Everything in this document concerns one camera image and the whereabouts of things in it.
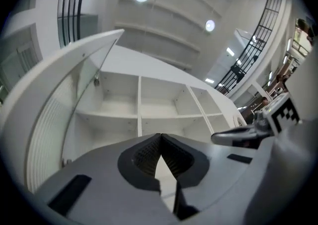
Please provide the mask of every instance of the ceiling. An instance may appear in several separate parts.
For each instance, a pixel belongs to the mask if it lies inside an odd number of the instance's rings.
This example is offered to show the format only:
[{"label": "ceiling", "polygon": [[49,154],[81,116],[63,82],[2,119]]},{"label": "ceiling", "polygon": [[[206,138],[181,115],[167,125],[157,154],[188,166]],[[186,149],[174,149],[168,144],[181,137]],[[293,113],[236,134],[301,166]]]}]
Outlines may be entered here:
[{"label": "ceiling", "polygon": [[[217,26],[232,1],[118,0],[115,28],[125,29],[118,45],[191,72],[203,42],[215,33],[205,30],[206,21],[211,19]],[[233,45],[236,50],[235,46],[242,50],[241,44]]]}]

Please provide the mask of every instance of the white cabinet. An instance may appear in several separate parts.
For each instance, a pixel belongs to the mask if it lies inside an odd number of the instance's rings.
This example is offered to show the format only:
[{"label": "white cabinet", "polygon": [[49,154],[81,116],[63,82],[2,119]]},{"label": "white cabinet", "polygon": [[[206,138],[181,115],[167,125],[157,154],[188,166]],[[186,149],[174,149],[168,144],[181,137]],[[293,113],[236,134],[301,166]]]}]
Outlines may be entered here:
[{"label": "white cabinet", "polygon": [[74,137],[68,132],[66,142],[87,143],[90,138],[88,146],[94,149],[135,137],[169,133],[211,143],[214,132],[229,129],[206,90],[109,72],[100,73],[99,80],[99,86],[89,84],[75,110],[74,116],[81,118],[81,124],[75,124],[72,132],[81,127],[83,133]]}]

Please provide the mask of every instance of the white shelving unit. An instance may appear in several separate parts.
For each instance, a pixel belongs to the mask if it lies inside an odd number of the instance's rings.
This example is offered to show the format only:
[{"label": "white shelving unit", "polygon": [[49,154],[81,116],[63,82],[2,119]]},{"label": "white shelving unit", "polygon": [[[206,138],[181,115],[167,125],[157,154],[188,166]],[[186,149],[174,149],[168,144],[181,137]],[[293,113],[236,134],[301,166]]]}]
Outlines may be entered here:
[{"label": "white shelving unit", "polygon": [[110,72],[101,73],[99,80],[99,86],[90,83],[81,97],[75,114],[80,120],[67,134],[66,141],[85,143],[83,150],[154,133],[210,143],[214,132],[229,129],[206,90]]}]

